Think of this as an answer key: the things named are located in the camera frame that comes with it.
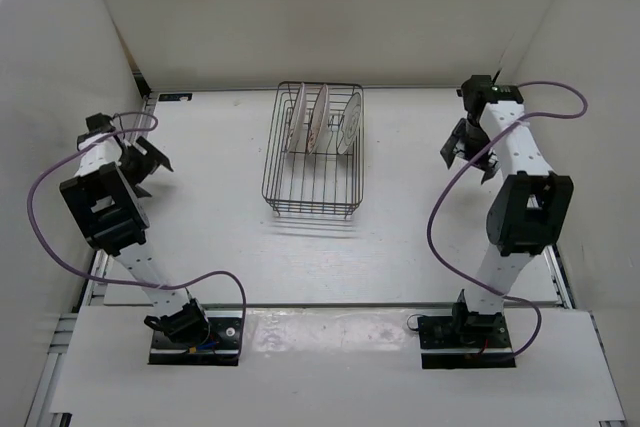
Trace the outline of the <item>white plate teal rim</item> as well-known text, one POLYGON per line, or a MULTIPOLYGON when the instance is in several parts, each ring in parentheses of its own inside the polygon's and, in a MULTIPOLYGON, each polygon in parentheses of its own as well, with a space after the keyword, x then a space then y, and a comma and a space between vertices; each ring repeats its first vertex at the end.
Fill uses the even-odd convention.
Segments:
POLYGON ((337 154, 345 155, 359 134, 362 116, 362 95, 355 92, 348 101, 339 127, 337 154))

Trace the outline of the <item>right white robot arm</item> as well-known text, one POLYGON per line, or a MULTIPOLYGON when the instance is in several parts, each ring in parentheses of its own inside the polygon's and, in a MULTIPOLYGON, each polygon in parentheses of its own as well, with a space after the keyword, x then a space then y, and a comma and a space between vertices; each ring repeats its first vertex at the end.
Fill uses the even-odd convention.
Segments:
POLYGON ((486 217, 489 247, 476 280, 459 294, 449 334, 470 347, 499 334, 504 297, 524 267, 557 242, 574 185, 554 172, 524 120, 518 87, 473 75, 457 91, 466 111, 440 154, 447 165, 460 157, 483 173, 501 175, 486 217))

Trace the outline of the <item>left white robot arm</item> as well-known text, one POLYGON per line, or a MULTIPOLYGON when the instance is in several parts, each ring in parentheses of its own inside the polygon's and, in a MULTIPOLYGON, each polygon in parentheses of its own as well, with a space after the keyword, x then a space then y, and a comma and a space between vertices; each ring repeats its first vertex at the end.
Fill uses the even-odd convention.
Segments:
POLYGON ((140 184, 158 168, 171 170, 169 158, 144 137, 130 143, 115 135, 114 118, 103 113, 86 119, 77 138, 82 152, 74 176, 59 186, 87 243, 124 266, 154 307, 145 324, 171 342, 198 347, 210 335, 199 302, 185 289, 169 290, 170 277, 156 260, 147 230, 150 221, 140 200, 150 193, 140 184))

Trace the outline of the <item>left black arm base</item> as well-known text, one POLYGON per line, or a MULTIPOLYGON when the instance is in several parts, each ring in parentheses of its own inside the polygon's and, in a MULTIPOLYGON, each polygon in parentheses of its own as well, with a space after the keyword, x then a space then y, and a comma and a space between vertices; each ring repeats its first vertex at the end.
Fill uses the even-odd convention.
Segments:
POLYGON ((237 366, 243 340, 240 311, 206 312, 208 325, 197 327, 188 340, 170 340, 152 316, 145 324, 153 331, 148 364, 165 366, 237 366))

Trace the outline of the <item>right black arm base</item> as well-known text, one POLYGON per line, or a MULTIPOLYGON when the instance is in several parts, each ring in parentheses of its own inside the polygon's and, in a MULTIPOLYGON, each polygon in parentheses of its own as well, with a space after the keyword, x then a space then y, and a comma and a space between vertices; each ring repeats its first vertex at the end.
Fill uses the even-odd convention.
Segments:
POLYGON ((450 315, 413 314, 410 332, 418 335, 424 370, 515 368, 513 347, 503 315, 489 323, 464 325, 450 315))

